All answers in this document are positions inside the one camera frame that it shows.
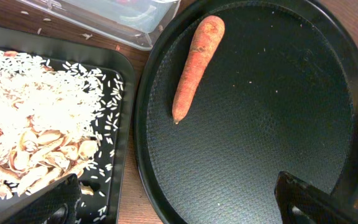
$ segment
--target black tray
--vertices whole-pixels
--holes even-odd
[[[175,125],[172,102],[191,39],[210,14],[226,32]],[[150,54],[134,137],[143,185],[165,223],[280,223],[280,171],[353,203],[356,45],[316,1],[197,1]]]
[[[84,174],[80,177],[80,182],[85,185],[90,184],[94,190],[102,190],[106,197],[102,198],[98,192],[94,196],[82,195],[81,200],[86,201],[86,207],[80,207],[81,202],[78,204],[77,212],[82,217],[82,223],[91,223],[93,218],[98,217],[98,209],[107,204],[106,219],[102,223],[117,222],[118,207],[121,194],[121,184],[124,174],[124,163],[126,156],[126,146],[129,135],[129,126],[131,122],[132,101],[134,97],[134,70],[132,65],[122,54],[117,51],[90,47],[86,45],[76,44],[64,40],[52,39],[48,37],[41,37],[33,34],[26,34],[24,32],[0,28],[0,50],[16,50],[18,52],[26,52],[32,55],[39,55],[43,58],[50,58],[50,64],[54,68],[61,68],[64,61],[81,63],[85,68],[100,68],[103,73],[107,75],[104,82],[109,79],[112,81],[119,74],[124,79],[124,93],[118,109],[114,115],[119,111],[119,129],[117,132],[112,132],[112,140],[114,145],[106,144],[105,138],[103,139],[101,149],[103,155],[101,158],[95,155],[95,161],[99,164],[112,163],[112,171],[106,171],[104,166],[101,166],[106,171],[106,177],[98,180],[90,179],[91,175],[97,175],[98,170],[85,170]],[[106,93],[106,85],[103,97],[105,102],[110,100],[110,94]],[[99,129],[103,128],[104,122],[99,121]],[[109,157],[109,150],[115,149],[114,159]],[[111,181],[107,184],[104,183],[105,179],[111,175]],[[20,203],[26,195],[20,198],[15,196],[9,200],[0,199],[0,211]]]

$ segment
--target tray rim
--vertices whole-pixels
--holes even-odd
[[[337,34],[341,37],[341,41],[346,44],[345,49],[349,50],[349,58],[351,58],[355,66],[353,69],[358,71],[358,48],[356,44],[354,43],[348,31],[345,30],[344,26],[334,17],[334,15],[328,9],[326,9],[325,6],[323,6],[317,0],[301,0],[297,2],[293,2],[291,0],[200,0],[188,6],[180,15],[178,15],[176,18],[174,18],[174,20],[171,21],[171,23],[169,23],[169,25],[163,31],[162,35],[159,37],[158,41],[155,43],[154,48],[151,51],[149,59],[144,68],[142,78],[140,79],[134,111],[134,146],[138,171],[146,194],[157,215],[164,223],[186,222],[184,221],[184,219],[182,219],[181,216],[179,216],[179,214],[177,214],[177,212],[173,209],[173,207],[169,204],[168,200],[164,196],[161,188],[159,187],[158,181],[154,174],[154,170],[150,163],[148,149],[144,149],[144,146],[147,145],[147,141],[145,139],[142,139],[142,110],[146,110],[146,108],[143,106],[143,103],[148,101],[149,98],[149,96],[145,96],[144,93],[149,92],[150,86],[147,86],[149,84],[149,79],[154,80],[154,75],[157,67],[156,64],[159,64],[161,62],[163,56],[165,55],[165,51],[168,49],[167,46],[169,46],[176,39],[176,37],[179,36],[179,34],[181,34],[183,30],[185,30],[186,27],[188,27],[192,22],[197,20],[197,18],[201,17],[202,15],[206,14],[203,9],[205,7],[208,7],[206,6],[207,3],[209,5],[214,4],[215,6],[220,6],[224,4],[223,2],[225,4],[235,2],[262,2],[267,4],[274,4],[281,7],[285,7],[286,9],[289,9],[290,11],[293,11],[296,14],[303,16],[308,21],[313,18],[313,13],[308,12],[308,8],[315,8],[314,11],[319,11],[319,16],[323,16],[324,19],[329,21],[320,21],[320,24],[318,24],[318,26],[316,27],[320,28],[321,26],[325,29],[332,27],[335,28]],[[335,46],[333,47],[333,49],[335,52],[338,51],[338,48]],[[346,78],[348,81],[348,86],[351,89],[350,91],[354,102],[355,92],[358,93],[358,73],[348,74],[346,72]],[[358,108],[356,109],[357,110],[353,110],[352,112],[355,117],[354,120],[358,121]],[[355,151],[358,148],[358,145],[356,144],[358,142],[358,136],[356,136],[356,134],[358,134],[358,123],[356,124],[355,122],[354,129],[352,130],[352,132],[353,137],[351,142],[351,154],[354,156],[354,154],[357,154],[357,152]],[[341,175],[339,176],[339,179],[336,182],[333,191],[331,192],[331,196],[343,203],[354,203],[358,196],[358,181],[350,183],[349,179],[349,176],[351,176],[349,173],[352,173],[353,176],[357,176],[356,179],[358,180],[358,169],[354,171],[352,170],[354,168],[357,168],[357,166],[352,166],[352,164],[350,164],[348,160],[345,162],[344,167],[342,168]],[[343,179],[345,169],[347,170],[346,180]],[[339,194],[338,189],[347,191],[347,194]]]
[[[111,50],[111,49],[105,49],[101,47],[93,47],[90,45],[84,45],[79,44],[76,42],[72,42],[69,40],[63,40],[63,39],[56,39],[52,37],[44,37],[40,35],[30,34],[23,31],[18,30],[12,30],[0,27],[0,32],[6,33],[6,34],[12,34],[20,35],[27,37],[29,39],[34,40],[35,42],[43,42],[45,43],[44,46],[64,46],[66,49],[79,49],[79,51],[89,51],[89,52],[98,52],[100,55],[105,56],[106,58],[103,60],[101,58],[92,57],[91,59],[85,58],[84,61],[82,61],[81,58],[76,57],[70,57],[65,58],[57,55],[59,52],[48,50],[45,51],[44,54],[38,54],[37,52],[29,52],[29,49],[23,50],[18,49],[17,47],[11,47],[11,46],[4,46],[5,48],[10,49],[16,49],[20,51],[27,52],[28,54],[36,54],[40,55],[42,57],[50,57],[58,60],[72,60],[79,63],[85,63],[91,66],[95,67],[104,67],[108,68],[110,70],[117,71],[120,76],[125,78],[124,82],[124,94],[122,99],[122,105],[121,105],[121,120],[119,122],[119,129],[117,134],[117,141],[115,142],[116,145],[116,153],[114,156],[114,162],[116,159],[119,159],[120,163],[114,163],[113,164],[113,173],[112,173],[112,180],[110,181],[110,194],[109,194],[109,206],[108,206],[108,212],[106,219],[102,221],[102,223],[117,223],[118,217],[119,217],[119,204],[121,201],[121,192],[122,192],[122,183],[124,179],[124,167],[125,167],[125,161],[126,161],[126,153],[127,153],[127,142],[129,139],[129,130],[131,127],[131,118],[132,118],[132,110],[133,110],[133,104],[134,104],[134,93],[135,93],[135,71],[134,67],[122,53]],[[112,190],[116,189],[118,190],[118,194],[112,194]]]

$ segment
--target table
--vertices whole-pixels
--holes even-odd
[[[182,11],[194,0],[182,0],[179,11]],[[320,0],[344,25],[358,46],[358,1],[355,0]],[[135,68],[136,80],[139,83],[144,65],[149,56],[133,47],[126,46],[86,29],[77,27],[47,13],[32,9],[29,6],[13,0],[0,0],[0,27],[21,30],[36,34],[42,28],[40,35],[66,39],[81,44],[93,45],[119,51],[124,54]],[[81,34],[93,34],[85,40]],[[122,183],[121,203],[119,209],[119,223],[161,223],[154,212],[142,186],[136,166],[134,141],[132,131],[127,148],[127,157]]]

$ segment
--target black object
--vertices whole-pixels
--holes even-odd
[[[90,47],[3,28],[0,28],[0,49],[16,50],[18,52],[40,55],[43,58],[50,58],[50,64],[53,68],[57,69],[63,69],[62,63],[65,61],[79,62],[87,69],[98,67],[107,75],[104,82],[112,80],[112,83],[114,83],[113,78],[116,77],[117,73],[124,79],[123,99],[120,101],[121,103],[117,111],[114,112],[115,115],[116,112],[120,111],[120,120],[119,124],[117,124],[119,129],[117,132],[111,131],[112,134],[110,136],[114,141],[114,145],[108,144],[106,138],[104,138],[100,149],[103,151],[103,157],[95,157],[95,161],[99,163],[98,166],[100,168],[105,169],[104,165],[107,163],[112,163],[114,167],[112,171],[106,171],[105,179],[91,179],[91,175],[98,175],[99,170],[91,169],[91,171],[86,170],[84,172],[80,177],[80,181],[85,185],[90,185],[96,191],[96,195],[93,197],[82,195],[81,201],[85,202],[86,207],[78,207],[77,209],[78,218],[82,219],[82,223],[90,223],[95,217],[99,216],[98,210],[107,205],[107,217],[103,222],[116,222],[134,97],[134,70],[128,59],[113,50]],[[108,88],[104,88],[103,93],[105,96],[103,100],[105,102],[111,100],[110,92]],[[104,129],[104,122],[99,121],[99,127],[93,124],[93,128],[95,131],[102,133],[101,130]],[[115,149],[113,158],[109,157],[109,152],[112,149]],[[105,183],[105,180],[109,176],[111,181]],[[97,192],[99,190],[106,195],[105,198],[99,195]],[[21,203],[21,199],[25,197],[26,195],[22,195],[19,198],[15,194],[9,200],[0,199],[0,211],[16,203]]]
[[[175,125],[191,39],[211,14],[225,35]],[[165,223],[280,223],[272,192],[281,170],[354,203],[358,50],[316,1],[197,1],[150,54],[134,137],[143,185]]]
[[[358,224],[358,210],[287,172],[279,173],[274,194],[284,224],[304,223],[301,216],[315,223]]]
[[[72,224],[79,206],[81,190],[76,175],[68,175],[48,187],[0,211],[0,224]]]

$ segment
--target brown wooden surface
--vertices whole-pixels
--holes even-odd
[[[194,0],[182,0],[180,11],[193,1]],[[321,2],[342,22],[358,46],[358,0],[321,0]],[[21,14],[21,11],[27,11],[29,15]],[[44,22],[42,20],[43,18],[51,18],[52,21]],[[147,57],[149,56],[148,52],[136,50],[124,44],[117,43],[116,41],[109,40],[14,0],[0,0],[0,26],[33,34],[36,34],[38,29],[42,28],[40,35],[113,50],[116,49],[116,45],[118,44],[120,46],[120,52],[133,64],[136,70],[137,80],[139,80]],[[93,37],[89,40],[85,40],[85,38],[80,35],[84,33],[93,34]],[[160,222],[160,219],[149,203],[139,178],[134,155],[133,135],[131,132],[127,148],[124,182],[122,184],[119,223]]]

